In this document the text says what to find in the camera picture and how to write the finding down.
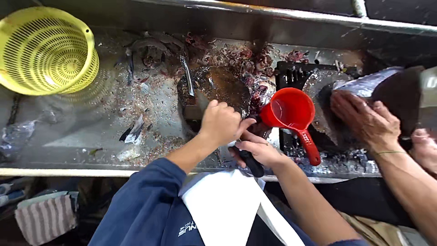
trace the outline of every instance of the blue long-sleeve shirt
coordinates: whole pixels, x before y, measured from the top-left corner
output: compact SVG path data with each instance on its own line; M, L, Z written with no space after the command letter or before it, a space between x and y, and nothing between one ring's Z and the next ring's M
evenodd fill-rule
M178 197L185 177L182 169L165 158L133 174L114 195L89 245L204 246L190 212ZM315 246L298 226L285 219L305 246ZM282 244L257 216L247 245ZM332 246L366 245L363 240L347 240Z

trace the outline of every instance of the red measuring cup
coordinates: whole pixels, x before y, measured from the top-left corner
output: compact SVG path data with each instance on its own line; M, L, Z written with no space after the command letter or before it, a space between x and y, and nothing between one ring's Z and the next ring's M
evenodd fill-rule
M315 113L314 103L307 94L296 88L283 88L263 107L260 116L270 127L295 131L303 144L309 163L317 166L320 164L320 153L308 133L308 126Z

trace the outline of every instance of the black knife handle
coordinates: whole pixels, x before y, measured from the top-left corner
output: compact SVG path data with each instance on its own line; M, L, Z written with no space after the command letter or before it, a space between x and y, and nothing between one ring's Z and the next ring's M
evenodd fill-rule
M238 153L246 163L247 167L252 172L254 177L260 178L264 176L264 167L253 157L252 153L246 150L239 150L237 147L234 147L235 150L238 150Z

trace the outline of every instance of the striped towel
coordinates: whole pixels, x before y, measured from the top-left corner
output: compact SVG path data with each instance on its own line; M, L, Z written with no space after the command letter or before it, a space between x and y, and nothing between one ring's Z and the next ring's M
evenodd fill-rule
M70 195L50 198L15 210L15 219L26 241L38 246L77 225Z

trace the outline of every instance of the white cloth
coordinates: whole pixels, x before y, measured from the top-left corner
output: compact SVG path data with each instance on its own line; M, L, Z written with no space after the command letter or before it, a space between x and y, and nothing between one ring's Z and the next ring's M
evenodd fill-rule
M245 246L256 214L284 245L304 246L255 179L237 169L205 176L182 200L205 246Z

